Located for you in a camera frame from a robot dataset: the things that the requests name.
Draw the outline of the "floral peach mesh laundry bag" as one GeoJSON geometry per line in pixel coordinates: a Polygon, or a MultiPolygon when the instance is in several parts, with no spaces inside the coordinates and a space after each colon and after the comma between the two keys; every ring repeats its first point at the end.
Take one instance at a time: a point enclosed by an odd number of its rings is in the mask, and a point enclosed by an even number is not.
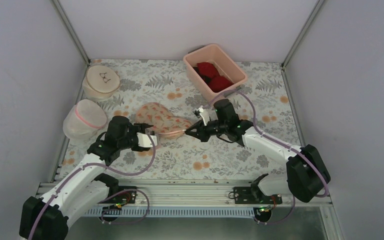
{"type": "Polygon", "coordinates": [[[141,106],[135,114],[135,122],[152,125],[151,129],[165,139],[176,139],[192,126],[188,119],[175,116],[165,106],[156,102],[141,106]]]}

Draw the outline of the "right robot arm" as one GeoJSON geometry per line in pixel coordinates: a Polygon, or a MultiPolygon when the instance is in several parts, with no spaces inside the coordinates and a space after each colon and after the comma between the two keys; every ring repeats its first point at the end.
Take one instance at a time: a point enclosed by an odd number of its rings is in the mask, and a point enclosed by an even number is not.
{"type": "Polygon", "coordinates": [[[288,193],[304,203],[322,197],[320,191],[331,177],[316,147],[292,145],[258,130],[255,123],[239,117],[228,99],[218,100],[213,106],[217,119],[211,120],[202,107],[196,109],[194,113],[200,120],[185,131],[186,135],[201,142],[225,135],[228,143],[260,151],[267,158],[284,164],[285,176],[264,173],[251,183],[250,195],[254,202],[262,204],[270,197],[288,193]]]}

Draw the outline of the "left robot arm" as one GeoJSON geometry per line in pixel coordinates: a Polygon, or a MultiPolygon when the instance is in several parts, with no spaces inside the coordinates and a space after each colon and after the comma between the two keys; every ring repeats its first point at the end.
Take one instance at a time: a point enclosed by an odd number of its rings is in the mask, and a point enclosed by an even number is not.
{"type": "Polygon", "coordinates": [[[113,117],[105,132],[90,145],[80,163],[56,186],[41,197],[29,197],[22,206],[19,235],[26,240],[63,240],[69,229],[98,203],[114,202],[119,197],[117,179],[106,170],[121,151],[155,150],[159,136],[147,123],[131,123],[127,117],[113,117]]]}

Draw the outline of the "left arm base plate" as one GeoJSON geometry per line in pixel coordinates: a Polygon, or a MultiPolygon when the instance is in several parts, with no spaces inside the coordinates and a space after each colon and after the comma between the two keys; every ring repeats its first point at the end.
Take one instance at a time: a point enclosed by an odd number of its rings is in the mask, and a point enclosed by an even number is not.
{"type": "Polygon", "coordinates": [[[99,204],[134,204],[136,195],[136,186],[118,186],[117,190],[110,190],[108,197],[100,201],[99,204]]]}

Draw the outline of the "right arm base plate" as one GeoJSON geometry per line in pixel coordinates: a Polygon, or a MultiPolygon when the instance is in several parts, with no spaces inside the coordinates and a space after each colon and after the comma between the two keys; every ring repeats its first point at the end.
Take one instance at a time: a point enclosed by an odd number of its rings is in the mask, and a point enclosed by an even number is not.
{"type": "Polygon", "coordinates": [[[237,205],[274,205],[282,204],[283,200],[280,195],[264,195],[260,189],[250,186],[236,186],[227,197],[234,200],[237,205]]]}

